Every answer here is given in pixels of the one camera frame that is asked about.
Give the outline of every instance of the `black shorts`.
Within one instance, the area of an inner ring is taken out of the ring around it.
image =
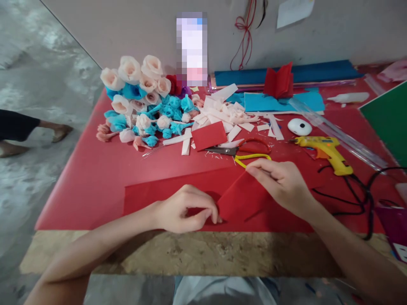
[[[0,109],[0,141],[25,141],[39,122],[39,119]]]

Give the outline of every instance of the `red paper flower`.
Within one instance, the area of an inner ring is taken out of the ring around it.
[[[176,75],[167,75],[166,78],[168,78],[171,82],[170,94],[171,95],[180,95],[181,91],[182,91],[182,86],[177,85],[177,76]]]

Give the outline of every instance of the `red string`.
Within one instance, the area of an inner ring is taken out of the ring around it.
[[[253,15],[252,15],[251,20],[250,20],[250,23],[249,23],[249,19],[250,19],[250,15],[251,15],[251,8],[252,8],[252,5],[253,5],[253,2],[254,2],[254,10],[253,10]],[[249,6],[249,11],[248,11],[248,13],[247,13],[247,18],[246,18],[246,20],[244,20],[244,18],[243,18],[242,16],[239,16],[239,17],[236,18],[236,22],[235,22],[235,24],[234,24],[235,27],[237,27],[239,30],[245,30],[245,33],[244,33],[244,35],[243,35],[242,42],[240,43],[239,48],[237,49],[236,54],[233,56],[232,61],[230,62],[230,66],[229,66],[229,67],[230,67],[230,70],[231,70],[231,71],[233,71],[233,69],[232,69],[233,60],[236,58],[237,54],[239,53],[240,48],[242,48],[242,61],[240,62],[240,65],[239,65],[239,71],[240,71],[241,69],[243,69],[243,63],[244,63],[244,61],[245,61],[247,52],[248,52],[248,50],[249,50],[249,45],[250,45],[250,54],[249,54],[249,58],[248,58],[247,61],[246,61],[246,64],[247,64],[247,63],[249,62],[249,60],[250,60],[251,52],[252,52],[252,50],[253,50],[253,40],[252,40],[252,38],[251,38],[251,33],[250,33],[250,30],[249,30],[249,29],[250,29],[251,24],[253,23],[253,20],[254,20],[254,13],[256,12],[256,5],[257,5],[257,0],[250,0],[250,6]],[[247,45],[246,45],[246,48],[245,48],[245,37],[246,37],[246,34],[247,34]]]

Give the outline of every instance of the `scissors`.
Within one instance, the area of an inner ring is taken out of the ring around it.
[[[244,144],[247,142],[259,142],[266,146],[267,151],[259,151],[257,149],[252,149],[252,148],[244,148],[242,147]],[[244,139],[242,140],[237,147],[234,148],[225,148],[225,147],[216,147],[212,146],[207,149],[207,151],[213,152],[213,153],[220,153],[223,155],[231,155],[234,157],[234,160],[237,164],[242,166],[243,168],[246,168],[246,165],[240,161],[240,160],[246,160],[246,159],[253,159],[253,158],[267,158],[268,160],[271,160],[270,156],[268,155],[271,152],[271,146],[264,142],[263,140],[259,138],[249,138],[249,139]],[[238,156],[237,152],[242,151],[242,152],[247,152],[247,153],[254,153],[252,155],[245,155],[245,156]]]

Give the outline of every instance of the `scissor handle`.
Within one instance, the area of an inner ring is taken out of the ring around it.
[[[271,160],[271,157],[269,155],[265,155],[265,154],[253,154],[253,155],[246,155],[246,156],[236,156],[234,158],[234,160],[236,161],[237,164],[239,164],[243,168],[246,168],[246,164],[244,164],[240,160],[253,159],[253,158],[266,158],[268,160]]]
[[[263,144],[264,146],[266,146],[267,151],[259,151],[258,149],[253,149],[253,148],[244,148],[242,147],[244,144],[246,144],[247,142],[259,142],[261,144]],[[263,153],[263,154],[269,154],[271,152],[271,146],[264,142],[262,139],[259,138],[248,138],[248,139],[244,139],[242,140],[239,145],[237,146],[239,148],[239,151],[243,151],[246,153]]]

